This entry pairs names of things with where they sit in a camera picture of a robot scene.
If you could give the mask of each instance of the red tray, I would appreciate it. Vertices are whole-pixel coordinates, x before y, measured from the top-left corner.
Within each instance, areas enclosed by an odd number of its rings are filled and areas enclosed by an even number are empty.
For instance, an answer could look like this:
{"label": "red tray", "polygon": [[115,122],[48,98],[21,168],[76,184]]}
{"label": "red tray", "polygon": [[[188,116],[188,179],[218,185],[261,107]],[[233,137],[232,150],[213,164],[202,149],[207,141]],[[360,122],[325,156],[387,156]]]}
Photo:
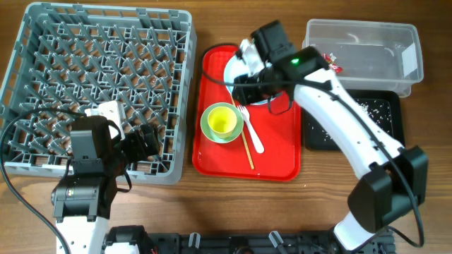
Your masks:
{"label": "red tray", "polygon": [[[204,57],[203,67],[213,78],[223,80],[227,62],[237,50],[233,46],[222,46],[210,50]],[[272,101],[272,109],[288,105],[284,94]],[[193,164],[196,169],[210,176],[237,177],[269,181],[290,181],[301,168],[302,120],[301,108],[294,104],[288,112],[275,116],[268,111],[268,105],[247,106],[251,123],[265,148],[258,154],[254,149],[248,128],[244,127],[255,169],[252,170],[242,136],[228,144],[217,144],[207,139],[201,131],[201,115],[212,104],[231,103],[231,97],[224,85],[218,85],[202,77],[196,117]]]}

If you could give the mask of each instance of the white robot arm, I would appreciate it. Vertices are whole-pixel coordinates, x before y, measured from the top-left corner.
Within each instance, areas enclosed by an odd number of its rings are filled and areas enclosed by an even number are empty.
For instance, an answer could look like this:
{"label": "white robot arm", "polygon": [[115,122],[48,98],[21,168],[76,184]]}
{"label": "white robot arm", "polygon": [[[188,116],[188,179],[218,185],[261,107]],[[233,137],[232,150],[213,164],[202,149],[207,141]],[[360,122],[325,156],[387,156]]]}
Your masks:
{"label": "white robot arm", "polygon": [[[329,133],[359,179],[348,198],[351,212],[333,229],[340,248],[359,250],[375,233],[411,209],[419,218],[417,206],[424,201],[427,184],[428,158],[423,151],[418,147],[406,150],[381,130],[349,96],[314,48],[295,51],[278,21],[251,36],[253,43],[244,40],[236,54],[248,73],[234,80],[241,83],[234,84],[234,90],[246,87],[233,91],[234,98],[249,104],[286,91]],[[420,219],[417,223],[422,228]]]}

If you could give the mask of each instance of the green saucer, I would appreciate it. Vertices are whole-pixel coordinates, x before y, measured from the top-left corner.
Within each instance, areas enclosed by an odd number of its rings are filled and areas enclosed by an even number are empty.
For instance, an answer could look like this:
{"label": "green saucer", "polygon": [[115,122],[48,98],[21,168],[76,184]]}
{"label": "green saucer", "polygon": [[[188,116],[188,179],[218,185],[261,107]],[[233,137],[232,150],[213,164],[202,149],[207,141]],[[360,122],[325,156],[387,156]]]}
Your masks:
{"label": "green saucer", "polygon": [[[237,125],[235,126],[234,130],[232,131],[231,136],[229,136],[227,138],[217,137],[209,127],[209,124],[208,124],[209,113],[216,107],[228,107],[228,108],[232,109],[234,111],[235,115],[237,116]],[[229,142],[233,141],[234,139],[236,139],[242,132],[243,117],[240,114],[240,111],[236,107],[234,107],[232,104],[229,104],[226,102],[218,102],[218,103],[210,105],[204,111],[203,115],[201,116],[201,130],[203,131],[205,137],[207,137],[209,140],[211,140],[215,143],[219,143],[219,144],[229,143]]]}

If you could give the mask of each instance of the white plate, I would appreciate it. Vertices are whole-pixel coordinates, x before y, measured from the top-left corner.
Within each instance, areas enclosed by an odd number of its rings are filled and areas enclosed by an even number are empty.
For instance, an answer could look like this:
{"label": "white plate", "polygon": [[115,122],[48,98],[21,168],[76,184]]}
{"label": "white plate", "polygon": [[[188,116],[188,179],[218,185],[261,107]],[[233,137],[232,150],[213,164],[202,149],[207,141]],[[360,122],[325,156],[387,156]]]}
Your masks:
{"label": "white plate", "polygon": [[[225,72],[223,73],[223,79],[226,83],[233,83],[234,79],[240,75],[248,74],[248,66],[245,65],[245,63],[242,60],[237,59],[237,57],[234,55],[226,64]],[[228,85],[226,86],[227,91],[232,94],[232,90],[234,89],[233,86]],[[263,105],[267,104],[267,100],[262,100],[260,102],[251,103],[251,105]]]}

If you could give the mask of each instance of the yellow cup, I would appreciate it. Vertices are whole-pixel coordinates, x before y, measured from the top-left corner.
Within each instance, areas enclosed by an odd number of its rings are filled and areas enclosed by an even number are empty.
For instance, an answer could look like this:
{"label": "yellow cup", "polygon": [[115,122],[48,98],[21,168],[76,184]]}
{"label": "yellow cup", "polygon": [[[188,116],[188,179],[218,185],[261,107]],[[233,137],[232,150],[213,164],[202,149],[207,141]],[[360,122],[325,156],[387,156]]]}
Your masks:
{"label": "yellow cup", "polygon": [[227,138],[237,125],[237,116],[228,107],[216,107],[209,113],[208,124],[217,137]]}

